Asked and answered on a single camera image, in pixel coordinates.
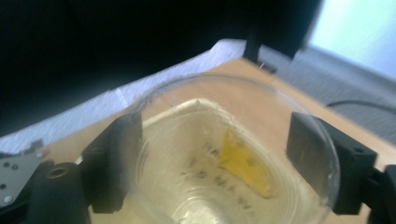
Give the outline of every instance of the screw hole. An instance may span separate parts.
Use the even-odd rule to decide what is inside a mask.
[[[59,168],[55,168],[51,171],[49,171],[47,178],[49,179],[55,179],[55,178],[59,178],[63,175],[66,175],[68,173],[68,170],[64,167],[59,167]]]

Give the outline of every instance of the wooden table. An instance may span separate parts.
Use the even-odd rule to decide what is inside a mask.
[[[372,133],[369,133],[362,127],[352,123],[350,120],[343,118],[336,114],[330,109],[325,108],[319,102],[308,97],[304,93],[295,90],[290,85],[283,81],[275,78],[271,74],[261,70],[256,64],[246,61],[244,59],[238,59],[224,63],[210,71],[208,73],[221,73],[221,74],[234,74],[241,75],[250,78],[257,78],[261,81],[267,82],[270,85],[279,88],[288,95],[294,97],[302,105],[310,110],[310,112],[330,123],[332,126],[348,134],[352,138],[363,143],[367,147],[373,149],[378,153],[378,159],[375,167],[379,170],[383,170],[387,164],[396,162],[396,147],[384,140],[376,137]],[[49,150],[49,159],[55,160],[56,162],[63,161],[75,161],[80,152],[85,146],[87,146],[99,133],[101,133],[114,119],[128,112],[128,109],[121,111],[118,114],[103,119],[100,122],[93,124],[90,127],[85,128],[77,133],[70,134],[66,138],[51,144],[44,148]],[[368,208],[363,206],[361,214],[359,216],[340,216],[330,213],[326,224],[354,224],[354,223],[366,223],[368,216]],[[93,223],[106,223],[107,218],[93,218]]]

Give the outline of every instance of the gray surface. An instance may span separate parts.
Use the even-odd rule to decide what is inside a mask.
[[[55,142],[121,111],[165,81],[204,72],[241,57],[244,47],[245,41],[221,40],[211,50],[184,63],[114,91],[105,92],[58,116],[4,136],[0,138],[0,150],[6,153],[18,153],[40,138],[45,145]],[[325,105],[340,100],[364,100],[396,107],[393,97],[396,93],[394,94],[392,84],[375,76],[364,76],[359,69],[346,68],[336,60],[329,61],[326,57],[319,57],[315,53],[312,50],[304,50],[291,61],[274,50],[262,47],[259,60],[275,65],[277,77]],[[394,114],[361,105],[340,105],[334,110],[396,145]]]

